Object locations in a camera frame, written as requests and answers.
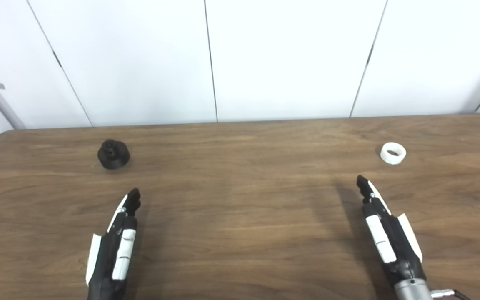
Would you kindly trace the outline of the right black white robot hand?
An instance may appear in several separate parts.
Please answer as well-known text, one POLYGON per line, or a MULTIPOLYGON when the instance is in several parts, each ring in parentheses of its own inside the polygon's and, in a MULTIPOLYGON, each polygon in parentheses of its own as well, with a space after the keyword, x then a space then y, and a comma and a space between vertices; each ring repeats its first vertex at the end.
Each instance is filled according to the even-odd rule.
POLYGON ((390 285, 405 280, 426 281, 422 260, 404 230, 402 216, 389 211, 375 186, 363 175, 358 175, 356 185, 363 197, 362 214, 390 285))

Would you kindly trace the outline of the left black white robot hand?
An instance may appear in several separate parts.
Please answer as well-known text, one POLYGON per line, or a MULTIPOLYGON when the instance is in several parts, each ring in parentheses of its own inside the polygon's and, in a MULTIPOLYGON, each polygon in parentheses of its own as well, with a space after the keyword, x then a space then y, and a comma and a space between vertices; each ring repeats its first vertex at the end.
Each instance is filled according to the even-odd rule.
POLYGON ((103 235, 93 234, 85 281, 88 300, 122 300, 128 286, 128 268, 135 245, 141 207, 138 188, 122 198, 103 235))

